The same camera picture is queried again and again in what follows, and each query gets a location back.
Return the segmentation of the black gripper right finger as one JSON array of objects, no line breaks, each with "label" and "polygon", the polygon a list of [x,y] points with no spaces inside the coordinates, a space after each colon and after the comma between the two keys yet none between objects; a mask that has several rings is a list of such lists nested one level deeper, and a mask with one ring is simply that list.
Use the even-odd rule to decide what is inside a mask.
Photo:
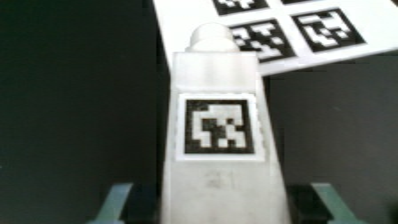
[{"label": "black gripper right finger", "polygon": [[370,224],[343,201],[330,183],[288,186],[293,224]]}]

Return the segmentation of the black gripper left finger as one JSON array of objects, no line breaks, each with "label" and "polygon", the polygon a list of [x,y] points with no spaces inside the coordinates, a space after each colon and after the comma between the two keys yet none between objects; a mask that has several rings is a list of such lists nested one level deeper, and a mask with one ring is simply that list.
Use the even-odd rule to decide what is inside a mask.
[{"label": "black gripper left finger", "polygon": [[85,224],[158,224],[156,186],[135,183],[112,185],[96,217]]}]

